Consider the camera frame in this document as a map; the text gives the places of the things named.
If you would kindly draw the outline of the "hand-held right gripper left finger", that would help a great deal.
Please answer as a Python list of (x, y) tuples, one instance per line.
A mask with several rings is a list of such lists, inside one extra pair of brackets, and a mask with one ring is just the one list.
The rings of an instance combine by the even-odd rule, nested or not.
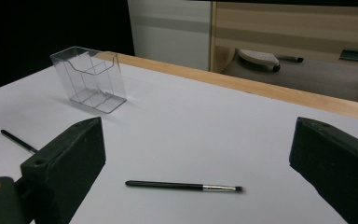
[(36, 224), (69, 224), (106, 161), (102, 119), (79, 121), (21, 164)]

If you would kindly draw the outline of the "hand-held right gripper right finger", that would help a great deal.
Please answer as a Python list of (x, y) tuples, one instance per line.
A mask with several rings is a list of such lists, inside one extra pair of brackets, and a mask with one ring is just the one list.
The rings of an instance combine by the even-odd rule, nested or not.
[(299, 118), (289, 163), (348, 224), (358, 224), (357, 138), (330, 124)]

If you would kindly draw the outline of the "clear acrylic organizer box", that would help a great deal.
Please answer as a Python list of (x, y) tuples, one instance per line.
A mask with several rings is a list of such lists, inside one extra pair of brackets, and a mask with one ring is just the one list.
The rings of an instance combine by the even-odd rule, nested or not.
[(68, 98), (104, 113), (127, 101), (116, 53), (106, 59), (101, 51), (71, 47), (50, 55)]

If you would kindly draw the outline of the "office chair base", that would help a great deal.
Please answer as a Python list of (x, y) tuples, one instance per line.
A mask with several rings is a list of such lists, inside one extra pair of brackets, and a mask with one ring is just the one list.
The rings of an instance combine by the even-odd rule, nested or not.
[(279, 60), (272, 53), (239, 49), (238, 55), (247, 62), (271, 66), (273, 72), (278, 72), (281, 69)]

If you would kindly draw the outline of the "black curtain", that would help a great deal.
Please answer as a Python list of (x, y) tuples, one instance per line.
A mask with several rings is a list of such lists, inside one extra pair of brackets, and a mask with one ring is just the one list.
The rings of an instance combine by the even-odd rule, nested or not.
[(72, 46), (132, 55), (128, 0), (0, 0), (0, 87)]

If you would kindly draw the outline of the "wooden desk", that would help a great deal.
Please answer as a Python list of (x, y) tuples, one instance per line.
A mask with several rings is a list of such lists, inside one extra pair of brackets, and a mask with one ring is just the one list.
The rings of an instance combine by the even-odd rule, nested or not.
[(214, 2), (210, 69), (223, 71), (236, 49), (340, 63), (358, 49), (358, 7)]

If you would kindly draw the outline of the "white cabinet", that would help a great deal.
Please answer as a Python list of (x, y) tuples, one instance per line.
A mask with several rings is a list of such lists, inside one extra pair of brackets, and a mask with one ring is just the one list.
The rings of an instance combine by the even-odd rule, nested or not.
[(128, 0), (128, 4), (137, 57), (209, 68), (211, 2)]

